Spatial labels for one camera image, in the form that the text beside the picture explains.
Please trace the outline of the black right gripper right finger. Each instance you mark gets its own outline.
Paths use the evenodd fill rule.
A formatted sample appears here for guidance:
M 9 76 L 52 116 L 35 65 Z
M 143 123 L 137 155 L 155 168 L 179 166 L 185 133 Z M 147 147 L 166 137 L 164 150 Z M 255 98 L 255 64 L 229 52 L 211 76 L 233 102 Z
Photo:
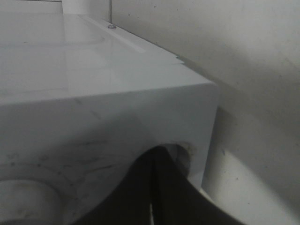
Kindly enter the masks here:
M 207 200 L 179 171 L 166 148 L 152 155 L 151 200 L 156 225 L 235 225 L 237 220 Z

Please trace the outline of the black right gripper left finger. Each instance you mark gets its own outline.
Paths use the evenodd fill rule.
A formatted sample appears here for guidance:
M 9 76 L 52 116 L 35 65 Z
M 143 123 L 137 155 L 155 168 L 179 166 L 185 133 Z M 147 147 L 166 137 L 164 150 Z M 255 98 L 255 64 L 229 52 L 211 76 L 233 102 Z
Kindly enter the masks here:
M 75 225 L 149 225 L 153 153 L 142 154 L 121 183 Z

